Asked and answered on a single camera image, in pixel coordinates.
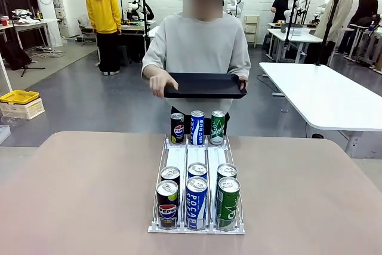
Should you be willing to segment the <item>person's right hand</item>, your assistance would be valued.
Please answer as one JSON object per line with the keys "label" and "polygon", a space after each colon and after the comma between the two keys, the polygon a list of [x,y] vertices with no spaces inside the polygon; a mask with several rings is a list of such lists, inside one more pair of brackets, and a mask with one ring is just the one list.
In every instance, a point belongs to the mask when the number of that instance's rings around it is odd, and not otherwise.
{"label": "person's right hand", "polygon": [[154,96],[164,98],[165,88],[170,86],[178,90],[178,82],[166,71],[158,72],[149,79],[149,86]]}

